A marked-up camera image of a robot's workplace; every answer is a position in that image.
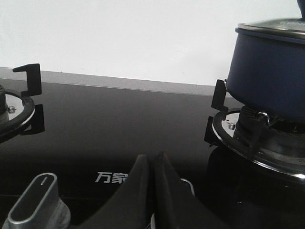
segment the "brand logo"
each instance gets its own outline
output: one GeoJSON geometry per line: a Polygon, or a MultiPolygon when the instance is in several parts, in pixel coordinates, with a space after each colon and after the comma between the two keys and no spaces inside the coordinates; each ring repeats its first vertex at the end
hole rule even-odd
{"type": "Polygon", "coordinates": [[[297,21],[281,21],[280,24],[305,26],[305,22],[297,22],[297,21]]]}
{"type": "Polygon", "coordinates": [[[98,176],[95,180],[96,183],[103,181],[104,183],[123,183],[127,177],[127,173],[111,173],[111,172],[97,172],[98,176]]]}

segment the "stovetop surface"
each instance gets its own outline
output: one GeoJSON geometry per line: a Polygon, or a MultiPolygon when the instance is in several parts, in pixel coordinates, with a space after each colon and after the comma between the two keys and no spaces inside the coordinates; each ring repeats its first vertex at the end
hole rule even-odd
{"type": "MultiPolygon", "coordinates": [[[[1,84],[26,87],[25,81],[1,84]]],[[[232,228],[305,227],[302,185],[258,172],[204,141],[209,117],[218,112],[211,96],[59,83],[43,83],[42,91],[33,100],[43,105],[44,132],[0,143],[0,225],[31,180],[52,172],[73,229],[121,185],[105,177],[96,182],[98,172],[128,174],[139,154],[153,160],[164,152],[202,204],[232,228]]],[[[241,107],[233,98],[226,105],[241,107]]]]}

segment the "burner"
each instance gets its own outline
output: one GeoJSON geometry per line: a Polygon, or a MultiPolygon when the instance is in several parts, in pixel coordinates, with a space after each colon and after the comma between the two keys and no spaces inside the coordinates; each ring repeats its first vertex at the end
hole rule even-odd
{"type": "Polygon", "coordinates": [[[213,131],[229,149],[268,169],[305,179],[305,125],[244,106],[222,109],[213,131]]]}
{"type": "Polygon", "coordinates": [[[35,105],[30,96],[41,94],[39,64],[18,67],[13,72],[27,73],[28,90],[20,93],[0,85],[0,137],[20,128],[32,118],[35,105]]]}

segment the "white wall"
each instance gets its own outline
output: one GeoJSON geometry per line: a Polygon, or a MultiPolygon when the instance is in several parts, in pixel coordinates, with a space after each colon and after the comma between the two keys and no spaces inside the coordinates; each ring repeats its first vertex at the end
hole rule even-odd
{"type": "Polygon", "coordinates": [[[0,0],[0,66],[214,85],[237,23],[300,15],[296,0],[0,0]]]}

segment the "screw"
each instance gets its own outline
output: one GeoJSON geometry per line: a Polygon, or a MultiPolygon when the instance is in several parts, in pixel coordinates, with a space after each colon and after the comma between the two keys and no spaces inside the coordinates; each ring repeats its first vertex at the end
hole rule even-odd
{"type": "Polygon", "coordinates": [[[235,123],[229,123],[229,130],[235,130],[236,124],[235,123]]]}
{"type": "Polygon", "coordinates": [[[13,114],[16,112],[16,108],[14,106],[8,106],[8,112],[9,114],[13,114]]]}

